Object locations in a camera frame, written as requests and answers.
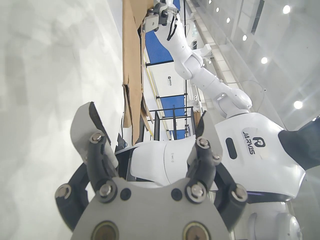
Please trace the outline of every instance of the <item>screw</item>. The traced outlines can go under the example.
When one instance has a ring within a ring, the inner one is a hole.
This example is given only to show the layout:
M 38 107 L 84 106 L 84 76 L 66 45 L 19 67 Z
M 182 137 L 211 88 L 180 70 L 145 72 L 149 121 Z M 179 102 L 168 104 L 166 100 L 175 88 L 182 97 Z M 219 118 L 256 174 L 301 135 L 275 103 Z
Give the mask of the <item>screw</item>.
M 237 187 L 235 189 L 235 194 L 240 198 L 243 199 L 247 195 L 246 191 L 243 188 Z
M 198 184 L 194 184 L 191 187 L 191 193 L 195 197 L 201 197 L 203 195 L 203 190 Z
M 56 191 L 55 197 L 60 198 L 64 197 L 64 199 L 68 199 L 71 194 L 71 186 L 69 184 L 62 184 Z
M 111 193 L 111 186 L 109 184 L 103 184 L 99 189 L 99 194 L 101 197 L 105 198 Z
M 100 141 L 102 135 L 100 133 L 95 133 L 91 136 L 93 141 Z
M 240 184 L 237 184 L 236 186 L 236 189 L 231 192 L 232 196 L 239 202 L 245 202 L 248 199 L 246 189 Z
M 208 143 L 208 140 L 207 139 L 205 139 L 205 138 L 201 138 L 200 140 L 199 140 L 199 142 L 200 142 L 200 144 L 203 146 L 203 147 L 205 147 L 205 146 L 207 146 L 209 143 Z
M 58 197 L 65 197 L 68 193 L 68 189 L 66 187 L 61 187 L 58 191 L 57 191 L 57 196 Z
M 214 160 L 219 160 L 220 159 L 220 157 L 218 155 L 216 155 L 216 154 L 214 154 L 212 157 L 213 157 Z

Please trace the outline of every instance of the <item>metal pole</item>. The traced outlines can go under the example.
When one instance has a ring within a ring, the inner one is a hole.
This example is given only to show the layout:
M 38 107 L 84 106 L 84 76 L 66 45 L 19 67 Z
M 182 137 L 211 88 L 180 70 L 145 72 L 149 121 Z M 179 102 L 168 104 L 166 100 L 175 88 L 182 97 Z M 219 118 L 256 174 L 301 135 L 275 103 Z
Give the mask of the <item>metal pole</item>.
M 176 114 L 175 109 L 172 110 L 173 113 L 173 138 L 177 140 L 177 126 L 176 126 Z

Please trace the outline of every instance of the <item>ceiling light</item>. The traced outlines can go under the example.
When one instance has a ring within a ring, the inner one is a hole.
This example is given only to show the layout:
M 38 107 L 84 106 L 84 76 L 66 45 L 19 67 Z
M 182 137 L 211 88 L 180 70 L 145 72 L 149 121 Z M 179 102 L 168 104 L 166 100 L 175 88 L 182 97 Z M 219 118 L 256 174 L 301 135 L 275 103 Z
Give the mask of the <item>ceiling light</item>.
M 261 63 L 262 64 L 266 64 L 268 62 L 268 59 L 266 58 L 266 57 L 263 57 L 262 59 L 261 59 Z
M 289 13 L 290 10 L 291 10 L 291 8 L 290 8 L 290 6 L 288 6 L 288 5 L 286 5 L 285 7 L 283 7 L 283 13 L 284 13 L 284 14 Z
M 301 101 L 295 101 L 293 106 L 295 107 L 295 109 L 301 109 L 303 106 L 303 103 Z

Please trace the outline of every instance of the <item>cardboard box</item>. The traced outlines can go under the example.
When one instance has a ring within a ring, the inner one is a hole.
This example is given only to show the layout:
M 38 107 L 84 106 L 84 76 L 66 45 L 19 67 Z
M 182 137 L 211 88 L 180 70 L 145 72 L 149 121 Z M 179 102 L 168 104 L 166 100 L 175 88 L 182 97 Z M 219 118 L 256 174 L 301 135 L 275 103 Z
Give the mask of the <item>cardboard box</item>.
M 148 9 L 152 7 L 153 0 L 122 0 L 123 126 L 132 126 L 132 144 L 139 138 L 140 117 L 147 130 L 150 130 L 147 116 L 152 120 L 143 96 L 145 33 L 138 33 L 142 30 Z

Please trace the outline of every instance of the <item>logo sticker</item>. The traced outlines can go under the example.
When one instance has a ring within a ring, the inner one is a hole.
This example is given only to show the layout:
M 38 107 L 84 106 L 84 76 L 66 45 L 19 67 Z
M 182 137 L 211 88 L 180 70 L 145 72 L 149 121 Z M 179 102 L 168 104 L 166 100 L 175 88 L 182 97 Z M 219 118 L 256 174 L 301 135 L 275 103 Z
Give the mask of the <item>logo sticker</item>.
M 259 137 L 257 128 L 243 129 L 242 136 L 251 155 L 255 155 L 257 153 L 257 148 L 264 148 L 266 146 L 264 139 Z
M 266 146 L 266 143 L 264 142 L 262 137 L 254 137 L 254 138 L 252 138 L 252 140 L 257 141 L 257 142 L 254 143 L 254 145 L 257 148 L 264 148 Z
M 168 85 L 169 85 L 169 86 L 172 86 L 172 83 L 171 83 L 171 76 L 168 76 Z

